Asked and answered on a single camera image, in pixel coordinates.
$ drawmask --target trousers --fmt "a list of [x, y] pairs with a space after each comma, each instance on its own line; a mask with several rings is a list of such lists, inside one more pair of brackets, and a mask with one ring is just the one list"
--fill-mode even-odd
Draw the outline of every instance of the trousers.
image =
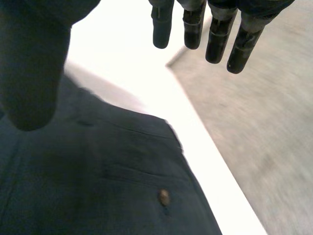
[[165, 120], [67, 77], [58, 100], [36, 131], [0, 118], [1, 235], [222, 234]]

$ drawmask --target blurred background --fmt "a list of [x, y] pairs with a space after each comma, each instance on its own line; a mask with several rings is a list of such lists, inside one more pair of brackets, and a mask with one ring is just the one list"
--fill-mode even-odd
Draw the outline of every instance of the blurred background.
[[266, 26], [244, 71], [197, 50], [170, 67], [269, 235], [313, 234], [313, 1], [296, 0]]

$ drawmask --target brass button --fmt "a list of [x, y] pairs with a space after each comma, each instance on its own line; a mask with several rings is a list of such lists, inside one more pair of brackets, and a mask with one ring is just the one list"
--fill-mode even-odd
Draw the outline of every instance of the brass button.
[[170, 195], [167, 190], [165, 189], [160, 190], [159, 200], [163, 206], [168, 206], [170, 204]]

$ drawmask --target white floor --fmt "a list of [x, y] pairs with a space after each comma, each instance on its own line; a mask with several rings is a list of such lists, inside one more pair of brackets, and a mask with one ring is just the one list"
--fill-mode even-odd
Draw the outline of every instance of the white floor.
[[[150, 13], [148, 1], [102, 1], [74, 25], [66, 72], [109, 103], [166, 119], [222, 233], [265, 235], [180, 83], [166, 67], [183, 48], [183, 10], [179, 4], [174, 7], [171, 41], [164, 50], [152, 44]], [[210, 17], [207, 8], [206, 25]]]

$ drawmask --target dark glove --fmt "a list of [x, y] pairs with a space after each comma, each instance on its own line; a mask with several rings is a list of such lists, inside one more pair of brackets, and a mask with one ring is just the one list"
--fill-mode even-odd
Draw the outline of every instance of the dark glove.
[[[158, 48], [168, 45], [174, 0], [149, 0], [153, 6], [153, 43]], [[178, 0], [184, 8], [185, 45], [198, 48], [201, 39], [206, 0]], [[242, 12], [242, 22], [227, 70], [240, 73], [257, 43], [264, 27], [294, 0], [208, 0], [212, 22], [205, 58], [217, 64], [221, 61], [237, 14]]]
[[99, 1], [0, 0], [0, 109], [17, 128], [51, 120], [70, 28]]

